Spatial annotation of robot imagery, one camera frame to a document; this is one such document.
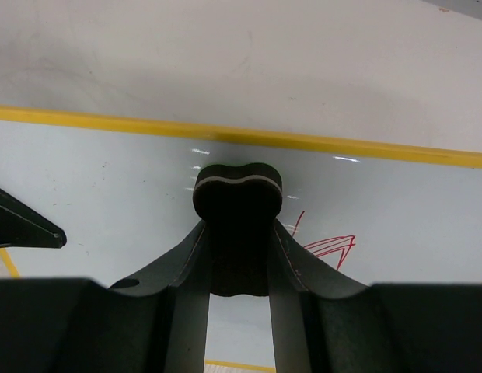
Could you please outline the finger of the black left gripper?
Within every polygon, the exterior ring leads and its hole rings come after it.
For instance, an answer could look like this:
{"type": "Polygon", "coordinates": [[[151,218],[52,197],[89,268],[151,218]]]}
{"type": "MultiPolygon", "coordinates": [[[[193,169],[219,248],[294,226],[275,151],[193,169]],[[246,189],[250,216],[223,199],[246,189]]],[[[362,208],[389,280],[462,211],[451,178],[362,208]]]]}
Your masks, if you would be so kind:
{"type": "Polygon", "coordinates": [[[60,227],[0,188],[0,248],[60,249],[66,243],[60,227]]]}

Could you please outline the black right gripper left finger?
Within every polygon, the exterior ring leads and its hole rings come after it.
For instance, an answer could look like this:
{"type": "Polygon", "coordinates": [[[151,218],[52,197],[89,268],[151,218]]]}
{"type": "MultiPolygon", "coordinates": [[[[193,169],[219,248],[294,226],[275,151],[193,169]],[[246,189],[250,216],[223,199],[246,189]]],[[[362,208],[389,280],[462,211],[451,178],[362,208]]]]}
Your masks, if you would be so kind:
{"type": "Polygon", "coordinates": [[[83,278],[0,279],[0,372],[200,372],[209,232],[105,288],[83,278]]]}

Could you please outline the black whiteboard eraser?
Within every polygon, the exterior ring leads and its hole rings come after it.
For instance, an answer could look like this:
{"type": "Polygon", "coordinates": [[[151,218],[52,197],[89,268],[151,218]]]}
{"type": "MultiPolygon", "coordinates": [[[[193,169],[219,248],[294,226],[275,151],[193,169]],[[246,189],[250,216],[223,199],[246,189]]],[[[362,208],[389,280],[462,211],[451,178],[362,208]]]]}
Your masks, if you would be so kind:
{"type": "Polygon", "coordinates": [[[281,175],[266,163],[212,164],[198,173],[193,204],[209,231],[212,294],[268,295],[269,235],[282,197],[281,175]]]}

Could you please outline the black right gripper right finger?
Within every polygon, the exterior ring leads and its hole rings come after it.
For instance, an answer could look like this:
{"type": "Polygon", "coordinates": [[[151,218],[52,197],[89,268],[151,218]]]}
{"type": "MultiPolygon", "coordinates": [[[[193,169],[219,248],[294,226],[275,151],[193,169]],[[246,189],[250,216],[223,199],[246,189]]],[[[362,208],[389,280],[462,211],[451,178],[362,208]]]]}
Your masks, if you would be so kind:
{"type": "Polygon", "coordinates": [[[279,372],[482,372],[482,284],[374,284],[271,229],[267,278],[279,372]]]}

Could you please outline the yellow framed whiteboard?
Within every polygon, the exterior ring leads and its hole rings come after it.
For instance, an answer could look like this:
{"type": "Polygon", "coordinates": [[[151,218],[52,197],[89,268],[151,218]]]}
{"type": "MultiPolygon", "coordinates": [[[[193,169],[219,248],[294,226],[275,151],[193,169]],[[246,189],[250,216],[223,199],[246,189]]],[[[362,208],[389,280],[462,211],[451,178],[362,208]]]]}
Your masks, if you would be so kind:
{"type": "MultiPolygon", "coordinates": [[[[275,222],[366,286],[482,284],[482,153],[0,107],[0,188],[60,227],[60,249],[7,247],[11,279],[110,288],[199,223],[206,166],[266,163],[275,222]]],[[[210,288],[200,372],[279,372],[268,295],[210,288]]]]}

